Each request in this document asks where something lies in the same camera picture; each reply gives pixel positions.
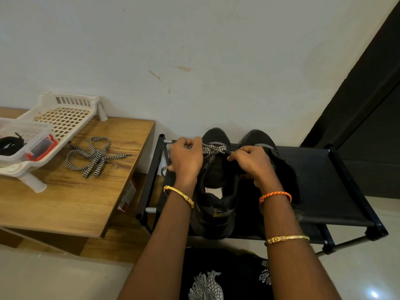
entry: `white plastic basket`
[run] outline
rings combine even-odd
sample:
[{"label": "white plastic basket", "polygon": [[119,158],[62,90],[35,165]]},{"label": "white plastic basket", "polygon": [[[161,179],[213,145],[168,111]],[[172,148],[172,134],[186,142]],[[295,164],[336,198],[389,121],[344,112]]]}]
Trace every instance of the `white plastic basket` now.
[{"label": "white plastic basket", "polygon": [[21,161],[5,167],[0,164],[0,175],[17,177],[35,192],[45,190],[47,185],[27,170],[30,167],[43,166],[50,161],[96,113],[101,121],[107,120],[99,102],[99,97],[89,95],[63,93],[41,95],[39,104],[18,117],[18,120],[51,123],[52,133],[58,141],[57,146],[39,161]]}]

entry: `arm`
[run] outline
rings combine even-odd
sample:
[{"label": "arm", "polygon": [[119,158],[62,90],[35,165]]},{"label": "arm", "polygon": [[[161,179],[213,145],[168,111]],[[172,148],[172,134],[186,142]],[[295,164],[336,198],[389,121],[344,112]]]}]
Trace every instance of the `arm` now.
[{"label": "arm", "polygon": [[[282,185],[262,147],[244,146],[228,157],[237,160],[254,178],[261,193],[283,191]],[[264,201],[266,239],[303,235],[289,200],[274,195]],[[280,241],[268,245],[268,265],[274,296],[286,299],[339,300],[340,296],[309,242],[305,239]]]},{"label": "arm", "polygon": [[[174,187],[190,198],[203,163],[202,151],[199,137],[194,141],[180,138],[171,146],[169,170],[176,173]],[[182,196],[170,192],[157,226],[129,274],[119,300],[179,298],[190,210]]]}]

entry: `black and white shoelace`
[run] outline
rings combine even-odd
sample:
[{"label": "black and white shoelace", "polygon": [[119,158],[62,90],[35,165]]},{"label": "black and white shoelace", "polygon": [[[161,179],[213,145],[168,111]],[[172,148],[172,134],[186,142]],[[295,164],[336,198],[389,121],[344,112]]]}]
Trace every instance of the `black and white shoelace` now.
[{"label": "black and white shoelace", "polygon": [[[213,144],[204,144],[203,143],[203,155],[208,155],[208,154],[212,153],[213,151],[216,154],[231,154],[231,153],[233,153],[232,151],[227,150],[226,145],[213,145]],[[169,165],[161,168],[161,175],[163,177],[165,177],[164,171],[166,171],[168,169],[168,167],[169,167]]]},{"label": "black and white shoelace", "polygon": [[[104,146],[101,150],[97,150],[96,148],[94,148],[93,145],[93,141],[98,141],[98,140],[107,140],[107,144],[106,146]],[[84,170],[85,172],[83,173],[83,176],[85,178],[87,178],[90,175],[90,172],[92,171],[93,167],[98,164],[98,166],[96,167],[93,176],[98,177],[100,176],[100,171],[104,165],[104,163],[106,163],[106,160],[115,160],[115,159],[122,159],[122,158],[126,158],[127,156],[131,156],[131,154],[118,154],[115,156],[107,156],[107,149],[110,147],[111,142],[107,137],[91,137],[89,139],[89,149],[90,149],[90,153],[88,153],[87,151],[81,149],[81,148],[76,148],[72,151],[70,151],[67,154],[67,158],[65,160],[65,164],[68,166],[69,169],[72,170]],[[75,165],[73,165],[70,161],[71,156],[73,154],[80,154],[88,159],[90,159],[92,162],[84,167],[76,167]]]}]

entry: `tile floor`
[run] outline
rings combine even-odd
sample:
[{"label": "tile floor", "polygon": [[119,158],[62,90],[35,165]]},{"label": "tile floor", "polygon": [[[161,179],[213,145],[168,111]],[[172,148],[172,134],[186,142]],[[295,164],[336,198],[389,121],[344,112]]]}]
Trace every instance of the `tile floor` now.
[{"label": "tile floor", "polygon": [[[390,235],[320,259],[343,299],[400,299],[400,200],[367,198]],[[362,236],[364,232],[361,227],[330,226],[329,229],[336,243]],[[266,257],[261,241],[228,239],[210,244],[247,249]],[[116,299],[130,269],[131,266],[0,248],[0,298]]]}]

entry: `orange braided bracelet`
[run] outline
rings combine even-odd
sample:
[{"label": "orange braided bracelet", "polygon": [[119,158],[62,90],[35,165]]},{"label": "orange braided bracelet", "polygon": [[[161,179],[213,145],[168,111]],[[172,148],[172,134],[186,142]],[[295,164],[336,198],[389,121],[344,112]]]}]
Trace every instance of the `orange braided bracelet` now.
[{"label": "orange braided bracelet", "polygon": [[263,203],[265,198],[273,195],[287,195],[289,197],[289,202],[292,202],[292,196],[290,193],[287,193],[286,191],[274,191],[273,193],[269,193],[267,195],[263,195],[260,197],[260,203]]}]

